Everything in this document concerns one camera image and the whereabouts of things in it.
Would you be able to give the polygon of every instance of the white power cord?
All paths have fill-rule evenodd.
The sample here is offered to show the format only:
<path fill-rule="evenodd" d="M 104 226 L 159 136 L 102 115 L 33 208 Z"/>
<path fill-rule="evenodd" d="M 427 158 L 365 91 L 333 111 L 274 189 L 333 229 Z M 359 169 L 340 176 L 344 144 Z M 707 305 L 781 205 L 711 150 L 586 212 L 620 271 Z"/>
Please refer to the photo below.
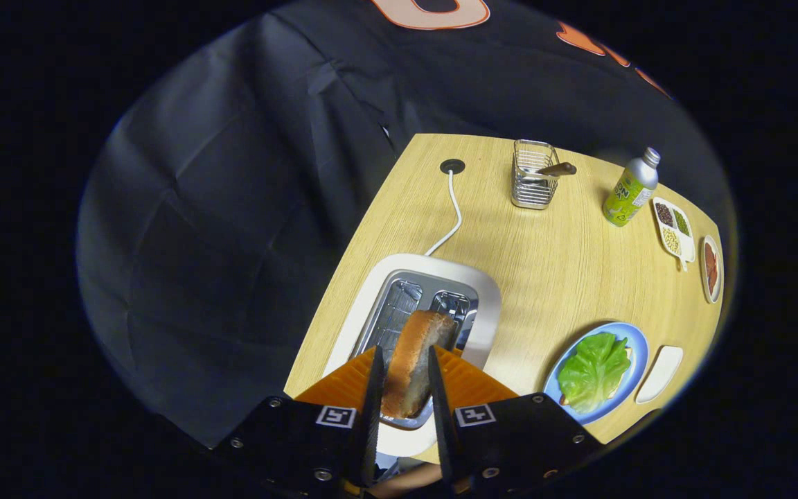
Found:
<path fill-rule="evenodd" d="M 442 246 L 443 243 L 449 240 L 449 237 L 452 237 L 454 233 L 456 233 L 456 231 L 460 228 L 460 223 L 463 221 L 463 218 L 460 216 L 460 207 L 457 206 L 457 198 L 454 195 L 454 182 L 452 181 L 453 177 L 454 177 L 454 171 L 449 170 L 449 195 L 452 196 L 452 203 L 454 203 L 455 211 L 457 212 L 457 224 L 455 224 L 455 227 L 452 228 L 452 230 L 450 230 L 449 233 L 445 235 L 445 237 L 441 238 L 437 243 L 433 245 L 433 247 L 428 249 L 427 253 L 424 253 L 424 256 L 432 255 L 433 252 L 435 252 L 435 250 L 437 249 L 437 247 Z"/>

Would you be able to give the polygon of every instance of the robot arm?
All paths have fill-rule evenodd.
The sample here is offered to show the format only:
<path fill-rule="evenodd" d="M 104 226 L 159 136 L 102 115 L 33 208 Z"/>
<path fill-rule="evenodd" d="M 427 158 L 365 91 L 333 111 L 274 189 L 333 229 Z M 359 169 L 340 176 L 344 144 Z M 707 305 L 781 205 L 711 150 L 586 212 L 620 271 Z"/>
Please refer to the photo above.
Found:
<path fill-rule="evenodd" d="M 544 394 L 520 397 L 442 348 L 428 355 L 446 497 L 513 497 L 601 454 L 602 444 Z M 413 477 L 373 486 L 384 376 L 380 347 L 370 348 L 294 400 L 260 402 L 213 455 L 283 497 L 370 498 L 412 487 L 402 481 Z M 420 483 L 438 471 L 419 471 Z"/>

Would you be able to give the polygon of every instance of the orange lettering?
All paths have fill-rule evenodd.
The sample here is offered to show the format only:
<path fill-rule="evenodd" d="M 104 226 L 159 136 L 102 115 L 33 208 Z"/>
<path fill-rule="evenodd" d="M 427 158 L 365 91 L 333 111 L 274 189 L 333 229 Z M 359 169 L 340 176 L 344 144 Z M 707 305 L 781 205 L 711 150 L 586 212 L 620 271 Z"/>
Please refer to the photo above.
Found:
<path fill-rule="evenodd" d="M 452 12 L 423 10 L 414 0 L 371 0 L 380 13 L 397 26 L 410 29 L 469 28 L 482 24 L 491 11 L 482 0 L 455 0 Z"/>
<path fill-rule="evenodd" d="M 624 67 L 630 67 L 630 61 L 621 57 L 621 54 L 618 54 L 616 51 L 609 49 L 605 45 L 602 45 L 602 48 L 605 48 L 605 51 L 607 51 L 608 55 L 612 56 L 614 60 L 618 61 L 618 64 Z"/>
<path fill-rule="evenodd" d="M 665 91 L 664 91 L 664 89 L 662 89 L 661 87 L 659 87 L 659 86 L 658 86 L 658 83 L 655 83 L 655 81 L 653 81 L 653 80 L 652 80 L 651 78 L 649 78 L 649 77 L 648 77 L 648 76 L 647 76 L 645 73 L 643 73 L 643 72 L 642 72 L 642 70 L 641 70 L 641 69 L 639 69 L 639 67 L 637 67 L 637 68 L 636 68 L 636 72 L 637 72 L 637 73 L 638 73 L 640 76 L 642 76 L 642 79 L 643 79 L 643 80 L 646 80 L 646 82 L 649 82 L 649 83 L 651 83 L 651 85 L 652 85 L 654 88 L 656 88 L 656 89 L 658 89 L 659 91 L 661 91 L 661 94 L 664 94 L 664 95 L 666 95 L 667 97 L 671 97 L 671 96 L 669 96 L 669 94 L 667 94 L 667 92 L 665 92 Z"/>
<path fill-rule="evenodd" d="M 572 26 L 568 26 L 561 20 L 558 23 L 560 23 L 560 26 L 562 26 L 562 31 L 556 32 L 556 35 L 558 38 L 560 38 L 560 40 L 566 42 L 566 44 L 586 50 L 588 53 L 595 53 L 596 55 L 602 56 L 605 55 L 604 51 L 602 51 L 602 48 L 599 48 L 599 46 L 590 40 L 590 38 L 585 34 L 581 33 L 577 29 L 572 28 Z"/>

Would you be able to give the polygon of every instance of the wooden table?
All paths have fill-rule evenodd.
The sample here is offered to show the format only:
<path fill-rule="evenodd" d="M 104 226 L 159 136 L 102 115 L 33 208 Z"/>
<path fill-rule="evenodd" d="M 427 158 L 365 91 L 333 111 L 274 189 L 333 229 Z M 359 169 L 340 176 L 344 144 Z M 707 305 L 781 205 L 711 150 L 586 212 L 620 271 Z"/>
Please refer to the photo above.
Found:
<path fill-rule="evenodd" d="M 371 268 L 393 253 L 423 254 L 455 224 L 447 177 L 439 165 L 459 158 L 466 163 L 454 179 L 463 225 L 433 256 L 478 268 L 500 287 L 503 306 L 485 372 L 517 394 L 540 392 L 558 357 L 580 335 L 620 320 L 637 325 L 648 339 L 646 375 L 663 344 L 683 348 L 682 364 L 655 400 L 636 404 L 634 391 L 611 414 L 585 428 L 608 443 L 671 401 L 716 334 L 722 296 L 716 304 L 707 303 L 700 254 L 683 272 L 665 252 L 650 205 L 626 227 L 605 220 L 602 202 L 620 177 L 620 166 L 557 152 L 578 173 L 561 177 L 550 205 L 536 211 L 510 201 L 513 140 L 416 135 L 349 243 L 294 361 L 286 394 L 297 396 L 322 377 Z M 706 234 L 722 244 L 716 224 L 683 196 L 663 184 L 655 195 L 685 211 L 699 247 Z M 437 462 L 435 446 L 418 458 Z"/>

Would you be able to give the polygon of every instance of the bottle label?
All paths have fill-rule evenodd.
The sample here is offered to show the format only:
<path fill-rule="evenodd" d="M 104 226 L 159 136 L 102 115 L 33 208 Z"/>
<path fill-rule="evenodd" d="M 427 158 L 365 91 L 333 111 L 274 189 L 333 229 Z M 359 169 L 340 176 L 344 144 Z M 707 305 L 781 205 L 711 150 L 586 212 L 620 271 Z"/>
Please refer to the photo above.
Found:
<path fill-rule="evenodd" d="M 609 222 L 623 227 L 651 199 L 654 193 L 654 190 L 646 189 L 643 184 L 640 184 L 630 171 L 624 170 L 621 179 L 618 180 L 614 190 L 605 200 L 602 212 Z"/>

